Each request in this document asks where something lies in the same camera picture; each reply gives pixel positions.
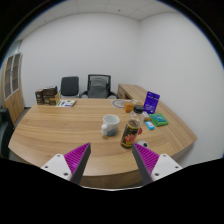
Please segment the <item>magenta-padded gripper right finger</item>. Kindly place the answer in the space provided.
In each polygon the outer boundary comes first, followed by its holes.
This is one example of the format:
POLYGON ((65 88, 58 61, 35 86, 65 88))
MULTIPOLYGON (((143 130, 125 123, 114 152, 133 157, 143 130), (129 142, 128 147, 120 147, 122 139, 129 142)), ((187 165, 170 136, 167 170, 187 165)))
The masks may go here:
POLYGON ((167 154, 157 154, 152 150, 134 143, 132 153, 136 160, 143 185, 147 185, 182 169, 167 154))

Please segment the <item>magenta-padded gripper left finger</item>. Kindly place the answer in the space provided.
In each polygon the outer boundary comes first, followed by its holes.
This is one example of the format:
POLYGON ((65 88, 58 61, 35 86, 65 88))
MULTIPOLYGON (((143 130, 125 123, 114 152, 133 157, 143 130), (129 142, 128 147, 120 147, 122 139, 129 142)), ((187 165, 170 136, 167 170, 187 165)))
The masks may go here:
POLYGON ((42 169, 79 185, 90 154, 91 145, 86 143, 65 155, 56 154, 42 166, 42 169))

